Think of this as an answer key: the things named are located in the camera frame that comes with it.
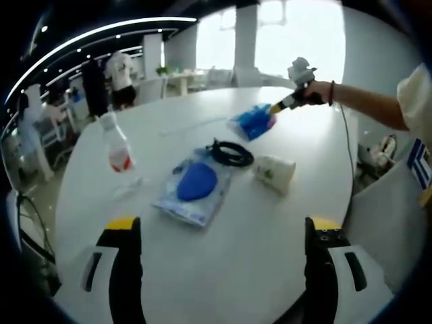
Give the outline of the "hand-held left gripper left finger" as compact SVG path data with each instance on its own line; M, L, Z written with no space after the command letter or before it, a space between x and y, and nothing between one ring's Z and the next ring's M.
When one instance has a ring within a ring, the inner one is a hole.
M54 301L75 323L145 323L139 217L107 224L61 274Z

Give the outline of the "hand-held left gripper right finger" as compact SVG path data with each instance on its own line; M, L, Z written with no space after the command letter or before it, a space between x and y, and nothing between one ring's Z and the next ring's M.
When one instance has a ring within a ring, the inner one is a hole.
M394 297L381 266L330 219L309 216L304 228L304 322L370 323Z

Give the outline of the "person's right hand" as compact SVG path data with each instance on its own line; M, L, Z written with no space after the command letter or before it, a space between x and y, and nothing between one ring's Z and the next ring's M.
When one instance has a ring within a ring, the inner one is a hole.
M313 81L304 91L304 98L309 105L322 105L329 102L331 82Z

